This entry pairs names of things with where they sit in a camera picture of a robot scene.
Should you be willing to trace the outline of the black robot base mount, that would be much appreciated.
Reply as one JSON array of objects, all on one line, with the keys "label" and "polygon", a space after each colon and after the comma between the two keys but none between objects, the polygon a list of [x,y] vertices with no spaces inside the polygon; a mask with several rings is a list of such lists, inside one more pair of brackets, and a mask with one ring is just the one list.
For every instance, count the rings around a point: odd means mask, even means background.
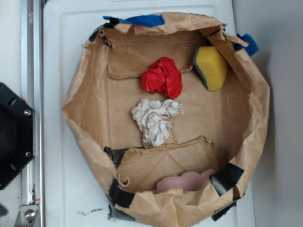
[{"label": "black robot base mount", "polygon": [[34,158],[34,110],[0,84],[0,189]]}]

